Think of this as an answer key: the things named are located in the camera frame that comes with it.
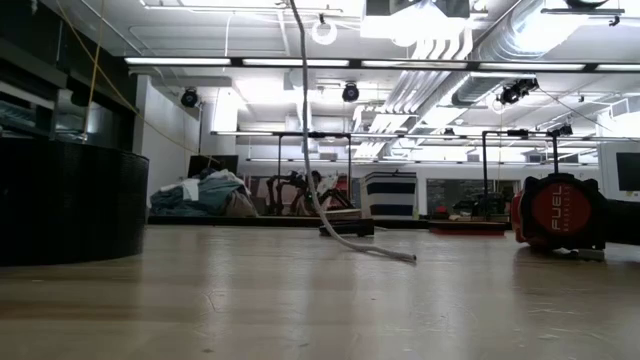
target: black curved wall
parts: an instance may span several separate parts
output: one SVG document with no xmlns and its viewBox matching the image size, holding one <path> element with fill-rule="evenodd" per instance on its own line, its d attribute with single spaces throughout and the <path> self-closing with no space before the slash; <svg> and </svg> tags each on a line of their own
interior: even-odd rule
<svg viewBox="0 0 640 360">
<path fill-rule="evenodd" d="M 139 254 L 148 172 L 114 149 L 0 139 L 0 266 Z"/>
</svg>

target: black and white striped object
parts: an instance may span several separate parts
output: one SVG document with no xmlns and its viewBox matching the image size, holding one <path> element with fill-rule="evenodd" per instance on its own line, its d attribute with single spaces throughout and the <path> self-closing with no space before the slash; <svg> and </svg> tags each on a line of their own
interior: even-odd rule
<svg viewBox="0 0 640 360">
<path fill-rule="evenodd" d="M 411 220 L 416 208 L 416 173 L 373 172 L 360 180 L 362 212 L 374 219 Z"/>
</svg>

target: clothing pile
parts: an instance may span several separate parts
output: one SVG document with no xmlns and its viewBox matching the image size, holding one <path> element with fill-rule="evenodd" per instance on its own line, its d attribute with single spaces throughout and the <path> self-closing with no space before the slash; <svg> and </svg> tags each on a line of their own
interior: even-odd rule
<svg viewBox="0 0 640 360">
<path fill-rule="evenodd" d="M 222 170 L 203 172 L 165 186 L 151 196 L 152 215 L 170 216 L 258 216 L 242 180 Z"/>
</svg>

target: fan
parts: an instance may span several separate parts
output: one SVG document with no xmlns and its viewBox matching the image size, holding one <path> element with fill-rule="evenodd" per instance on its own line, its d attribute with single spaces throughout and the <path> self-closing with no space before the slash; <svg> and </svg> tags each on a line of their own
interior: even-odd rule
<svg viewBox="0 0 640 360">
<path fill-rule="evenodd" d="M 597 9 L 609 0 L 564 0 L 571 9 Z"/>
</svg>

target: wooden floor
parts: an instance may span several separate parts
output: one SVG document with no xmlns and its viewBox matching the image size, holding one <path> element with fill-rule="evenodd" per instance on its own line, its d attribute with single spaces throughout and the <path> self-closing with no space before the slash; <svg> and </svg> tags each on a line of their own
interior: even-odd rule
<svg viewBox="0 0 640 360">
<path fill-rule="evenodd" d="M 0 359 L 638 359 L 640 248 L 607 263 L 505 238 L 150 227 L 144 255 L 0 268 Z"/>
</svg>

